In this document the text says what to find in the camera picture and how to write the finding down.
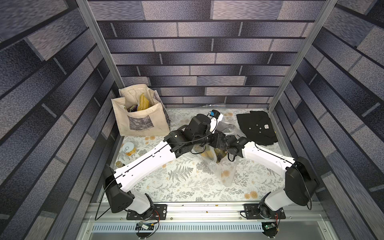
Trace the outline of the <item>yellow black plaid shirt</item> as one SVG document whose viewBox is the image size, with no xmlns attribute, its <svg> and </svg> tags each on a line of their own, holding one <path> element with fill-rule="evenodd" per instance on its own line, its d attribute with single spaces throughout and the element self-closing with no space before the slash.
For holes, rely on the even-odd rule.
<svg viewBox="0 0 384 240">
<path fill-rule="evenodd" d="M 206 163 L 212 165 L 213 163 L 220 163 L 221 160 L 227 156 L 227 152 L 219 149 L 207 149 L 200 155 Z"/>
</svg>

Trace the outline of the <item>black tray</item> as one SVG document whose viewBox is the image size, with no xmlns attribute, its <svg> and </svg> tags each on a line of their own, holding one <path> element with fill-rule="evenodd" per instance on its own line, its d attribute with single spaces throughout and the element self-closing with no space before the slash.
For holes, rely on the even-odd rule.
<svg viewBox="0 0 384 240">
<path fill-rule="evenodd" d="M 240 130 L 258 145 L 269 146 L 278 142 L 272 121 L 263 111 L 250 111 L 237 115 Z"/>
</svg>

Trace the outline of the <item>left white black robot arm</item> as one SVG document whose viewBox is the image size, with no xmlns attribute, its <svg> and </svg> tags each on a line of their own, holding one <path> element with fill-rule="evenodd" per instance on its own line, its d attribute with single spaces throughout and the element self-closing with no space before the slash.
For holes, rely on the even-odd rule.
<svg viewBox="0 0 384 240">
<path fill-rule="evenodd" d="M 154 203 L 148 194 L 134 191 L 134 186 L 144 177 L 161 167 L 189 153 L 195 145 L 211 142 L 223 115 L 212 110 L 207 115 L 198 114 L 188 125 L 170 132 L 152 150 L 135 161 L 116 170 L 105 166 L 103 169 L 104 190 L 112 213 L 134 211 L 143 218 L 149 217 Z"/>
</svg>

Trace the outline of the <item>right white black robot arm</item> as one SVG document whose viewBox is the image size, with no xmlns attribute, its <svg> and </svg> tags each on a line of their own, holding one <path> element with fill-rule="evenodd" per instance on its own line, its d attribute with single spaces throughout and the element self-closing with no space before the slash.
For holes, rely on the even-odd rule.
<svg viewBox="0 0 384 240">
<path fill-rule="evenodd" d="M 263 197 L 259 203 L 261 208 L 275 212 L 291 204 L 299 206 L 311 204 L 312 195 L 319 183 L 307 159 L 278 155 L 247 138 L 236 138 L 234 135 L 225 135 L 219 131 L 208 137 L 208 143 L 233 157 L 261 164 L 285 180 L 284 187 Z"/>
</svg>

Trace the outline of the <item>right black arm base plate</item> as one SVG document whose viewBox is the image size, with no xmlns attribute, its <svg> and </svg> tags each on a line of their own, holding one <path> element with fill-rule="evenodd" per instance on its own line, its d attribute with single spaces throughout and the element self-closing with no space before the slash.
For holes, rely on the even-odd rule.
<svg viewBox="0 0 384 240">
<path fill-rule="evenodd" d="M 282 208 L 277 211 L 270 210 L 266 205 L 262 204 L 244 204 L 244 210 L 241 215 L 247 220 L 284 220 L 285 212 Z"/>
</svg>

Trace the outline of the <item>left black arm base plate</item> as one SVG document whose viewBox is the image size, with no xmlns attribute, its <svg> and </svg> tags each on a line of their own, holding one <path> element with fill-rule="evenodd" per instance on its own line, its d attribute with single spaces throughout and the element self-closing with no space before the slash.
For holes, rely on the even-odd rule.
<svg viewBox="0 0 384 240">
<path fill-rule="evenodd" d="M 138 214 L 135 211 L 128 210 L 127 211 L 127 220 L 145 220 L 150 217 L 154 217 L 156 220 L 165 220 L 167 216 L 168 205 L 166 204 L 155 204 L 153 207 L 150 207 L 143 214 Z"/>
</svg>

